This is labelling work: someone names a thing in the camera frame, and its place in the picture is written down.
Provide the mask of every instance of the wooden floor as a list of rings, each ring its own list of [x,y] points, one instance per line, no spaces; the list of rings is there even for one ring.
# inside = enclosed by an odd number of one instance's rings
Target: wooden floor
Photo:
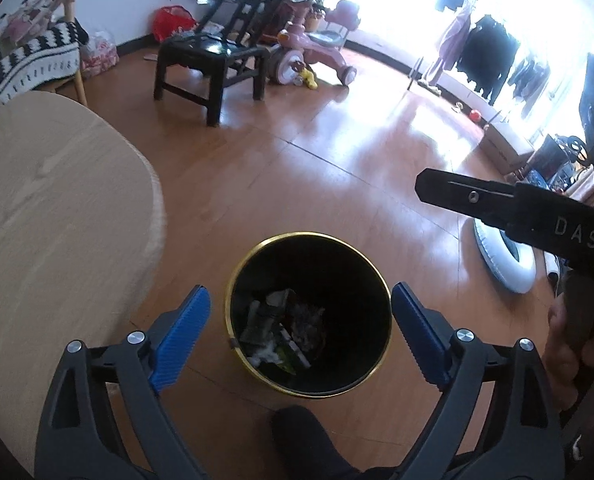
[[[147,329],[196,283],[213,298],[208,325],[163,402],[214,479],[284,478],[268,421],[295,402],[319,417],[356,467],[398,464],[439,398],[397,329],[378,372],[338,397],[294,399],[248,374],[229,349],[224,290],[238,261],[272,235],[312,230],[341,238],[370,258],[389,286],[408,282],[453,326],[498,344],[527,336],[543,348],[552,299],[543,258],[529,294],[507,292],[478,252],[472,220],[424,205],[413,191],[426,167],[500,178],[477,148],[481,131],[465,116],[423,89],[406,93],[406,76],[345,52],[359,70],[349,89],[317,66],[317,91],[269,85],[266,99],[254,102],[248,80],[226,90],[221,127],[208,128],[198,105],[169,92],[152,100],[155,66],[142,60],[145,53],[123,57],[86,82],[86,92],[90,108],[152,163],[165,198],[165,252],[131,322]],[[205,86],[180,67],[168,80]],[[489,394],[484,388],[464,449],[474,446]],[[126,440],[142,462],[134,438]]]

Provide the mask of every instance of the person's foot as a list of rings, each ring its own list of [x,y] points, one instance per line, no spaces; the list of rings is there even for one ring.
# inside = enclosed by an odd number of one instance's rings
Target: person's foot
[[[291,406],[275,412],[271,426],[290,480],[351,480],[359,475],[306,408]]]

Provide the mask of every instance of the white plastic bag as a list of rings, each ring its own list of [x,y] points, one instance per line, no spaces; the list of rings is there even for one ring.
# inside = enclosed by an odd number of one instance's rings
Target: white plastic bag
[[[81,45],[81,75],[101,74],[119,62],[114,37],[105,30],[88,30],[88,44]]]

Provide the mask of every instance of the person's hand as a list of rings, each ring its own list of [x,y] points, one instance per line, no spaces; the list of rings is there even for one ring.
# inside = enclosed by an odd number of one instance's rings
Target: person's hand
[[[566,309],[562,295],[555,300],[548,311],[548,327],[548,338],[542,361],[551,383],[555,406],[560,411],[568,410],[578,398],[573,379],[580,368],[580,359],[564,340]],[[582,347],[581,361],[594,368],[594,337]],[[586,445],[591,444],[594,441],[594,411],[581,431]]]
[[[559,411],[568,410],[575,404],[578,397],[573,379],[580,369],[580,361],[566,344],[565,329],[564,296],[559,295],[548,310],[548,338],[542,355],[542,362],[551,383],[555,407]]]

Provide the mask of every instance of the black and white blanket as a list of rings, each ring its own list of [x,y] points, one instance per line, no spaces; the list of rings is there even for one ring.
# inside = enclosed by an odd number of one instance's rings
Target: black and white blanket
[[[0,58],[0,107],[45,82],[70,77],[78,68],[77,28],[74,23],[58,23]]]

